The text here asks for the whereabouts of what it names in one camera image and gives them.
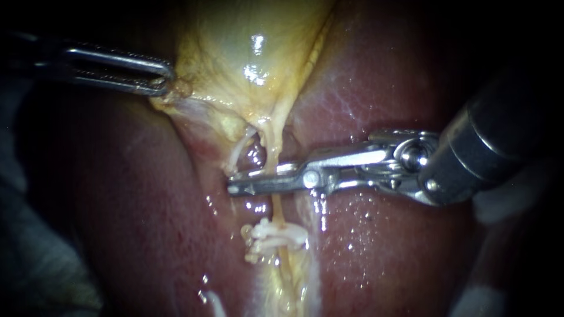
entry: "laparoscopic clip applier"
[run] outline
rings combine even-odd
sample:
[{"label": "laparoscopic clip applier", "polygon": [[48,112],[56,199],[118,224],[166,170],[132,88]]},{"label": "laparoscopic clip applier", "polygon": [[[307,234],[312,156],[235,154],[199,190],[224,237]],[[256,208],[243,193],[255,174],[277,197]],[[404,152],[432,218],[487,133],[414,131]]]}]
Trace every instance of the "laparoscopic clip applier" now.
[{"label": "laparoscopic clip applier", "polygon": [[[88,43],[1,31],[0,71],[144,96],[162,96],[175,79],[163,59]],[[514,62],[462,108],[441,133],[380,130],[368,140],[318,149],[304,161],[242,171],[227,180],[233,197],[298,190],[326,194],[372,187],[428,205],[470,199],[514,175],[546,136],[546,105],[531,74]]]},{"label": "laparoscopic clip applier", "polygon": [[0,31],[0,39],[0,71],[17,76],[151,97],[166,94],[174,80],[163,59],[14,31]]},{"label": "laparoscopic clip applier", "polygon": [[470,199],[508,180],[543,141],[547,114],[531,76],[511,64],[471,98],[439,135],[381,130],[348,147],[319,149],[275,175],[243,171],[228,179],[234,197],[373,187],[428,205]]}]

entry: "clip applier jaw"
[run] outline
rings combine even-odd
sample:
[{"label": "clip applier jaw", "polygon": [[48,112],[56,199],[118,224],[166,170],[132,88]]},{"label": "clip applier jaw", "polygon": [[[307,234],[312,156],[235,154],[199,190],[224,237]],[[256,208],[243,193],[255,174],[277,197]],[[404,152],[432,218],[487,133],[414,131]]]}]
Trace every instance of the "clip applier jaw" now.
[{"label": "clip applier jaw", "polygon": [[304,162],[277,167],[276,174],[243,171],[228,179],[233,197],[319,189],[326,194],[346,188],[373,187],[423,200],[417,173],[438,146],[436,133],[379,130],[368,141],[313,151]]}]

